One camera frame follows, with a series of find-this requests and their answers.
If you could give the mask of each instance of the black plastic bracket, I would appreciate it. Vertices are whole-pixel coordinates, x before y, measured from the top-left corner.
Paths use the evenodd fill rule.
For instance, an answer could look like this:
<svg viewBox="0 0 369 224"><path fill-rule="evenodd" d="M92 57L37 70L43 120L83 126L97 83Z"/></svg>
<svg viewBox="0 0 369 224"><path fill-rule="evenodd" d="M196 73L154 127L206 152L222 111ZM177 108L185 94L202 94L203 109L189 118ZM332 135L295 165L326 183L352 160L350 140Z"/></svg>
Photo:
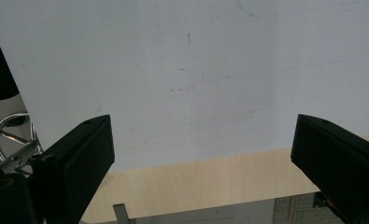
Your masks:
<svg viewBox="0 0 369 224"><path fill-rule="evenodd" d="M125 204L117 204L113 206L115 216L117 217L118 224L135 224L135 218L130 219L128 212L126 211Z"/></svg>
<svg viewBox="0 0 369 224"><path fill-rule="evenodd" d="M77 224L115 160L109 115L88 119L31 163L0 174L0 223Z"/></svg>
<svg viewBox="0 0 369 224"><path fill-rule="evenodd" d="M345 223L369 223L369 142L328 120L299 115L291 161Z"/></svg>

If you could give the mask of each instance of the white surface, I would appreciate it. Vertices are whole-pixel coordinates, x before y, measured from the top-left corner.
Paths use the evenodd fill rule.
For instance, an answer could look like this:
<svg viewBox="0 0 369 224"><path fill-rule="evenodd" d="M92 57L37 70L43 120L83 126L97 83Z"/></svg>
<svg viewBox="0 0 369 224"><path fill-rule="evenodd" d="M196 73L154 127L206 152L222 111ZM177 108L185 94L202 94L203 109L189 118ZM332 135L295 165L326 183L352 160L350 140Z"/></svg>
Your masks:
<svg viewBox="0 0 369 224"><path fill-rule="evenodd" d="M0 45L44 148L110 114L113 169L369 129L369 0L0 1Z"/></svg>

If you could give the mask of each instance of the table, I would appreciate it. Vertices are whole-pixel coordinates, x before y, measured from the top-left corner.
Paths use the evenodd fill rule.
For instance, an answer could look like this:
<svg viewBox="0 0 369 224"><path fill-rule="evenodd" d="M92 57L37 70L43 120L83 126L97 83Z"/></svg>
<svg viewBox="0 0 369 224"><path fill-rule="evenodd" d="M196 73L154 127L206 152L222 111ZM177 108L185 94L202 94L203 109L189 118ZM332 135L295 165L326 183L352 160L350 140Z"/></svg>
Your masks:
<svg viewBox="0 0 369 224"><path fill-rule="evenodd" d="M297 114L369 131L369 1L0 1L0 46L45 148L111 115L89 222L316 191Z"/></svg>

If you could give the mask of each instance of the wooden board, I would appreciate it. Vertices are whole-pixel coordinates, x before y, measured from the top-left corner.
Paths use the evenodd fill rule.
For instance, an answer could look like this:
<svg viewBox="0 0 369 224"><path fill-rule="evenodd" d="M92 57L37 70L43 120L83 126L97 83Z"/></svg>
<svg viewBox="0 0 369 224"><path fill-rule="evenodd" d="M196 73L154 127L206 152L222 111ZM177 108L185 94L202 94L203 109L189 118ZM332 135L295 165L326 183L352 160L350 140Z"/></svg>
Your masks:
<svg viewBox="0 0 369 224"><path fill-rule="evenodd" d="M83 220L148 217L319 191L293 164L290 148L108 173Z"/></svg>

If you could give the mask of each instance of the light wooden surface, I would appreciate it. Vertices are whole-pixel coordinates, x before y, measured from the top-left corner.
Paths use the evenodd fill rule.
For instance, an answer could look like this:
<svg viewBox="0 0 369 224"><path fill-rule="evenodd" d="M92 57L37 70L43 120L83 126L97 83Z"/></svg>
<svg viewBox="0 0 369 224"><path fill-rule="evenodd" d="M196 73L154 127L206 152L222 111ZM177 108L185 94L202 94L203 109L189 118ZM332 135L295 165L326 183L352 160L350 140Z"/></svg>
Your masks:
<svg viewBox="0 0 369 224"><path fill-rule="evenodd" d="M290 153L283 148L108 173L83 220L115 220L118 203L130 217L147 217L318 191Z"/></svg>

